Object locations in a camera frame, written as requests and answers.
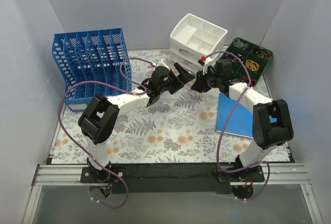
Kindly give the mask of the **blue plastic file rack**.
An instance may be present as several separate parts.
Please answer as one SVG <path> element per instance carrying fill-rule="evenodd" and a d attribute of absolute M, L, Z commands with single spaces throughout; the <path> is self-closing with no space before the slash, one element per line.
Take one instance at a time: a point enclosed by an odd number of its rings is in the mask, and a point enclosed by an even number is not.
<path fill-rule="evenodd" d="M 55 34 L 52 55 L 69 93 L 64 103 L 72 112 L 83 112 L 96 94 L 132 90 L 121 28 Z"/>

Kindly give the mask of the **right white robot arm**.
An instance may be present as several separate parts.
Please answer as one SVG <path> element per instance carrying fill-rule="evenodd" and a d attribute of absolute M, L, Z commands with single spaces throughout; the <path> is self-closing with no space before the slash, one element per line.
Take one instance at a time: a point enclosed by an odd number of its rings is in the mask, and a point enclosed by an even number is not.
<path fill-rule="evenodd" d="M 224 174 L 234 174 L 239 181 L 246 181 L 253 175 L 253 168 L 277 146 L 294 137 L 288 104 L 285 100 L 273 100 L 255 91 L 250 83 L 237 79 L 232 71 L 230 59 L 219 59 L 215 65 L 206 56 L 199 59 L 203 69 L 197 72 L 193 91 L 206 93 L 217 88 L 235 106 L 241 105 L 252 113 L 253 141 L 248 148 L 237 156 L 234 167 L 225 170 L 220 165 L 217 170 Z"/>

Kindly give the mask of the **white drawer organizer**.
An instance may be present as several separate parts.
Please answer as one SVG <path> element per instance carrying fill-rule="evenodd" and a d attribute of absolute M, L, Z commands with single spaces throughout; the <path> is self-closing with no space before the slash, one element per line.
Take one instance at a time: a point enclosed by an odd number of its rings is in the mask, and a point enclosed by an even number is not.
<path fill-rule="evenodd" d="M 170 34 L 170 59 L 191 73 L 202 69 L 202 56 L 221 51 L 228 30 L 193 14 L 186 14 Z"/>

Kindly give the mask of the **blue notebook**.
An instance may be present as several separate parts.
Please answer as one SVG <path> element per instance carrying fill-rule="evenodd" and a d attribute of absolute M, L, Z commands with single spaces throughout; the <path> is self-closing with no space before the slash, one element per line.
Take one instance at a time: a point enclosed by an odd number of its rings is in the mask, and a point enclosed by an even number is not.
<path fill-rule="evenodd" d="M 216 120 L 216 131 L 221 132 L 223 125 L 235 104 L 235 100 L 229 99 L 223 93 L 219 94 L 218 98 L 218 109 L 217 109 L 217 120 Z M 253 138 L 253 115 L 252 113 L 238 104 L 233 111 L 228 124 L 225 128 L 225 133 Z"/>

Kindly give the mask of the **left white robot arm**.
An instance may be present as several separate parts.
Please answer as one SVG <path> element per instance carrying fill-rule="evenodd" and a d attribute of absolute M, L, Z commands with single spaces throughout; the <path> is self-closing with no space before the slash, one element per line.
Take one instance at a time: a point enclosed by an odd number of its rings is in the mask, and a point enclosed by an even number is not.
<path fill-rule="evenodd" d="M 174 94 L 195 79 L 179 63 L 174 66 L 178 74 L 165 63 L 159 62 L 151 77 L 134 91 L 111 97 L 98 94 L 86 107 L 78 125 L 87 141 L 89 173 L 96 181 L 103 183 L 110 177 L 107 139 L 112 134 L 117 118 L 135 109 L 147 108 L 156 103 L 162 93 Z"/>

